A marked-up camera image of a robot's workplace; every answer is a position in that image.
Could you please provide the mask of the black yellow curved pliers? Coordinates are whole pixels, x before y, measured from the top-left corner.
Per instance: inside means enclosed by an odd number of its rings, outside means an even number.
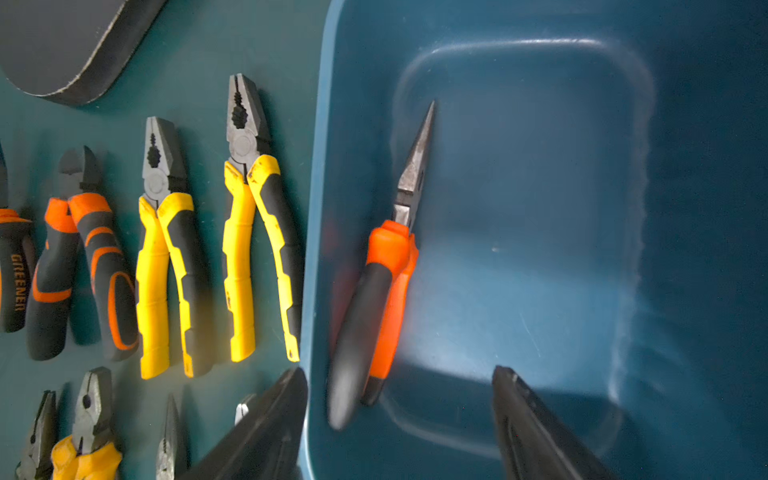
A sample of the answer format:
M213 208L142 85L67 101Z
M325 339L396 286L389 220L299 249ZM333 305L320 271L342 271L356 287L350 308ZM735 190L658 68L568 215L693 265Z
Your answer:
M15 479L48 480L52 476L51 452L57 442L56 392L45 390L34 424L15 469Z

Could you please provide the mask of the black orange long nose pliers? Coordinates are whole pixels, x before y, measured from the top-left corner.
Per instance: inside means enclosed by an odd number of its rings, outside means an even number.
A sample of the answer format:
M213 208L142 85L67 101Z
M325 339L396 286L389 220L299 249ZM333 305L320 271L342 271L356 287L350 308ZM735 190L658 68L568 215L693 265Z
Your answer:
M168 395L165 421L156 456L157 480L180 479L188 470L188 451L178 409L172 394Z

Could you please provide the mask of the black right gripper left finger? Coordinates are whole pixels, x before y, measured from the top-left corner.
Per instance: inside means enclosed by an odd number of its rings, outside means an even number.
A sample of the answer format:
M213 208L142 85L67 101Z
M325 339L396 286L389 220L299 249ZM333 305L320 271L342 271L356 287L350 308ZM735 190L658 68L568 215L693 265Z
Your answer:
M300 367L286 370L184 479L294 479L308 403Z

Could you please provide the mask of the small yellow black pliers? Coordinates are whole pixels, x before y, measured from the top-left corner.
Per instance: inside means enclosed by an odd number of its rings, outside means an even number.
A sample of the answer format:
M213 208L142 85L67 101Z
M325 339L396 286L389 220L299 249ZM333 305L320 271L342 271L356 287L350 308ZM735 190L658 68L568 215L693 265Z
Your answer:
M135 274L141 378L155 378L170 366L169 269L177 287L183 370L199 377L214 362L209 267L176 128L157 116L146 120L142 179L143 237Z

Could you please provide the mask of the orange combination pliers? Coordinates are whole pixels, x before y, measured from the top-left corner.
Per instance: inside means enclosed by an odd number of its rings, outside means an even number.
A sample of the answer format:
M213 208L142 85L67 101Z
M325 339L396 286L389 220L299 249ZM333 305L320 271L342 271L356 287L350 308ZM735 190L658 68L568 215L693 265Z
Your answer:
M254 409L257 402L257 394L248 394L243 398L236 406L234 424L237 425L245 416L247 416L250 411Z

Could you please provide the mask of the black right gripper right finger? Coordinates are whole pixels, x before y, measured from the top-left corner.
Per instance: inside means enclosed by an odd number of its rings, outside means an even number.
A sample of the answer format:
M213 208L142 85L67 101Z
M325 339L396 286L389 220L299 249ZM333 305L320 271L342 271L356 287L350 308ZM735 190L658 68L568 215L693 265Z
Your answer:
M492 376L492 409L508 479L613 479L615 475L509 367Z

